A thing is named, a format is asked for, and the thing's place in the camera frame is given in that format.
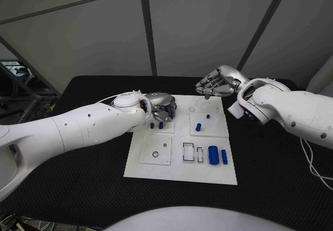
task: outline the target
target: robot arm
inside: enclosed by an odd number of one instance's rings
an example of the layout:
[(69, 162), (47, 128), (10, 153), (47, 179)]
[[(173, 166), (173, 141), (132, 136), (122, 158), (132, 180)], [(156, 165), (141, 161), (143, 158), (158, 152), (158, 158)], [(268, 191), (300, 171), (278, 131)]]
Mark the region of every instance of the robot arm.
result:
[[(216, 87), (220, 80), (226, 85)], [(235, 118), (246, 115), (262, 125), (274, 119), (287, 132), (333, 149), (333, 98), (307, 91), (290, 91), (272, 79), (249, 80), (225, 65), (202, 79), (196, 87), (196, 91), (207, 95), (206, 98), (238, 93), (238, 100), (228, 108)]]
[(170, 121), (174, 113), (171, 95), (132, 92), (111, 105), (95, 103), (50, 118), (0, 126), (0, 201), (53, 156), (138, 130), (151, 114), (158, 121)]

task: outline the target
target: white board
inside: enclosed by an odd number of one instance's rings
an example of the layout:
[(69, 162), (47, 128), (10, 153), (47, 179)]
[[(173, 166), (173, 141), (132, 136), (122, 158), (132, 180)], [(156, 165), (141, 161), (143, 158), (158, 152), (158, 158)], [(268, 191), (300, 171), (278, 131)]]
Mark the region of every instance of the white board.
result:
[[(166, 129), (169, 129), (170, 127), (174, 128), (174, 133), (163, 133), (158, 129), (157, 122), (153, 119), (151, 121), (147, 121), (147, 125), (143, 126), (143, 128), (134, 132), (131, 138), (124, 177), (236, 185), (238, 181), (232, 160), (222, 100), (219, 97), (210, 97), (210, 99), (206, 101), (203, 99), (203, 96), (173, 96), (176, 98), (177, 104), (176, 117), (171, 122), (173, 125), (164, 127)], [(219, 128), (223, 131), (226, 131), (226, 133), (223, 133), (223, 137), (190, 136), (190, 114), (209, 114), (210, 118), (219, 118), (218, 121), (222, 124), (219, 124)], [(150, 129), (151, 122), (154, 122), (156, 124), (154, 129)], [(147, 135), (153, 137), (171, 137), (170, 165), (140, 163), (141, 152), (144, 150), (144, 137)], [(203, 148), (203, 163), (197, 163), (197, 158), (194, 158), (194, 163), (183, 162), (184, 142), (193, 143), (194, 155), (197, 147)], [(209, 146), (216, 146), (219, 150), (220, 163), (218, 165), (209, 164)], [(222, 164), (222, 149), (226, 150), (226, 165)]]

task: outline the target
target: robotic hand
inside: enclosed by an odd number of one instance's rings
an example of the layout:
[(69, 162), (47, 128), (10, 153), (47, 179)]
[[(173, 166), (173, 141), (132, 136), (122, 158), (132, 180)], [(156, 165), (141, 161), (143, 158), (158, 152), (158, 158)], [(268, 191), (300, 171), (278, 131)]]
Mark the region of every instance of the robotic hand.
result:
[(249, 80), (229, 66), (220, 66), (196, 84), (196, 92), (229, 96), (238, 100), (228, 111), (241, 118), (246, 115), (259, 124), (277, 120), (287, 132), (333, 149), (333, 98), (307, 91), (290, 91), (272, 79)]
[(171, 95), (137, 91), (119, 94), (109, 105), (99, 101), (50, 118), (0, 125), (0, 201), (53, 156), (138, 130), (151, 115), (170, 121), (174, 113)]

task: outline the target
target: blue cylinder lying flat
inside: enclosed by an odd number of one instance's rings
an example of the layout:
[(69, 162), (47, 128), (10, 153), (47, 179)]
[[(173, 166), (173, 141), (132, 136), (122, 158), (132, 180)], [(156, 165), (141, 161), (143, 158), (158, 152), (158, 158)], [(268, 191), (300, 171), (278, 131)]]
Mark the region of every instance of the blue cylinder lying flat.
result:
[(207, 147), (207, 153), (209, 153), (209, 163), (212, 165), (218, 165), (219, 162), (219, 151), (216, 146), (209, 146)]
[(225, 152), (225, 149), (220, 150), (220, 152), (222, 152), (222, 162), (223, 162), (223, 165), (226, 165), (226, 164), (228, 164), (228, 159), (226, 159), (226, 152)]
[(197, 124), (196, 125), (196, 131), (200, 131), (200, 128), (202, 128), (202, 124)]

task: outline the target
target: black table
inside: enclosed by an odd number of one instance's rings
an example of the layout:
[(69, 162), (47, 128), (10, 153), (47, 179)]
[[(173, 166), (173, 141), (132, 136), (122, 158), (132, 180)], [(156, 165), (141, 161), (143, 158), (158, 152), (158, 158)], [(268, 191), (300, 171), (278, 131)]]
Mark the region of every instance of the black table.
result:
[[(63, 92), (53, 115), (108, 96), (140, 90), (192, 95), (193, 77), (76, 77)], [(265, 218), (295, 230), (333, 229), (333, 191), (310, 174), (298, 138), (277, 121), (261, 126), (236, 120), (223, 98), (238, 186), (124, 178), (131, 133), (94, 147), (47, 160), (1, 202), (20, 215), (107, 227), (154, 208), (197, 205), (230, 209)], [(333, 151), (311, 144), (314, 166), (333, 176)]]

